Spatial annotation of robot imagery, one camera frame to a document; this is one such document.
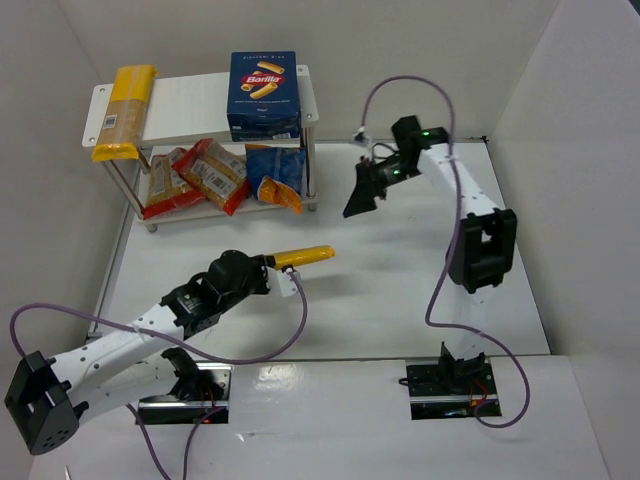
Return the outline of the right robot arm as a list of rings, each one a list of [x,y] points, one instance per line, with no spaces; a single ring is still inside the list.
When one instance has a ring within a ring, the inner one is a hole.
[[[396,121],[391,132],[396,151],[382,161],[372,153],[355,166],[356,183],[343,210],[345,218],[374,211],[389,187],[425,177],[439,197],[452,206],[454,232],[445,254],[445,274],[456,285],[459,312],[449,323],[426,323],[460,332],[456,346],[441,348],[441,363],[457,375],[472,371],[484,359],[482,340],[486,307],[512,269],[517,217],[491,200],[457,156],[449,151],[442,127],[424,129],[415,116]]]

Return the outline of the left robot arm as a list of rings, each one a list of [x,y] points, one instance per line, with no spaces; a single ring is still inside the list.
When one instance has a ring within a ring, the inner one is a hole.
[[[104,387],[117,375],[215,326],[247,297],[268,294],[274,264],[271,255],[227,250],[132,323],[114,325],[89,345],[51,358],[21,353],[4,403],[29,453],[43,455],[66,442],[97,414]]]

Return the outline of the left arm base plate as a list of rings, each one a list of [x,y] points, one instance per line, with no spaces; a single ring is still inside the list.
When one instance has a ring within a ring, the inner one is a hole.
[[[138,402],[137,412],[145,425],[193,425],[213,410],[205,424],[228,423],[233,367],[206,361],[197,362],[197,366],[199,376],[178,393]]]

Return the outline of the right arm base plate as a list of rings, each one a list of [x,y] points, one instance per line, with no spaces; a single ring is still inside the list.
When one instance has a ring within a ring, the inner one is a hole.
[[[436,363],[407,364],[398,384],[408,390],[412,420],[472,418],[477,407],[481,417],[500,417],[501,408],[491,364],[477,372],[446,383]]]

